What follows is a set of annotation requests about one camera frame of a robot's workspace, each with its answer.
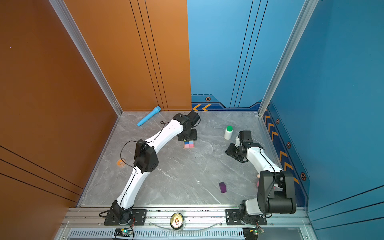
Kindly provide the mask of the purple block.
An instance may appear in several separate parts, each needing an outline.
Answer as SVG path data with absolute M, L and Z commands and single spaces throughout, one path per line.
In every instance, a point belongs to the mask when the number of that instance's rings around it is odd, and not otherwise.
M 226 187 L 226 184 L 224 182 L 219 183 L 219 188 L 220 188 L 220 191 L 222 194 L 227 192 L 227 187 Z

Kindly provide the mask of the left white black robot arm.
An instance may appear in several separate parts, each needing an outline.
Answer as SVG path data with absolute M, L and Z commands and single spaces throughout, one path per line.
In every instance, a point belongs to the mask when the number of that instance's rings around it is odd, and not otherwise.
M 157 154 L 174 137 L 179 141 L 196 141 L 196 126 L 200 123 L 198 113 L 191 111 L 188 115 L 176 114 L 172 120 L 163 123 L 162 129 L 154 136 L 135 141 L 133 171 L 119 197 L 112 203 L 109 213 L 120 225 L 132 225 L 132 208 L 136 196 L 147 176 L 159 165 Z

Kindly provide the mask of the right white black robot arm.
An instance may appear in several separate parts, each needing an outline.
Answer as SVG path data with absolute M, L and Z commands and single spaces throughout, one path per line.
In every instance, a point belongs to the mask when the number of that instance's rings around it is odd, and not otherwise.
M 297 210 L 295 181 L 292 173 L 282 170 L 265 154 L 264 148 L 253 141 L 250 131 L 241 131 L 226 154 L 239 163 L 251 163 L 259 174 L 257 197 L 240 204 L 243 224 L 266 223 L 267 215 L 294 214 Z

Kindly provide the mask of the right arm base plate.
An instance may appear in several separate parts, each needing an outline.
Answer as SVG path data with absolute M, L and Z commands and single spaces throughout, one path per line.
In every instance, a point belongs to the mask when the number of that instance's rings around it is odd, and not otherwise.
M 266 226 L 267 218 L 264 215 L 243 215 L 239 209 L 226 209 L 227 225 L 251 225 L 251 226 Z

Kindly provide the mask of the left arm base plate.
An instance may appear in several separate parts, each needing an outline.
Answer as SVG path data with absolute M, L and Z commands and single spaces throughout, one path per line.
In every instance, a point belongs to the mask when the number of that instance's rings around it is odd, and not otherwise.
M 129 220 L 119 220 L 115 217 L 110 210 L 107 211 L 107 215 L 104 221 L 104 226 L 143 226 L 146 221 L 147 210 L 145 209 L 133 209 Z

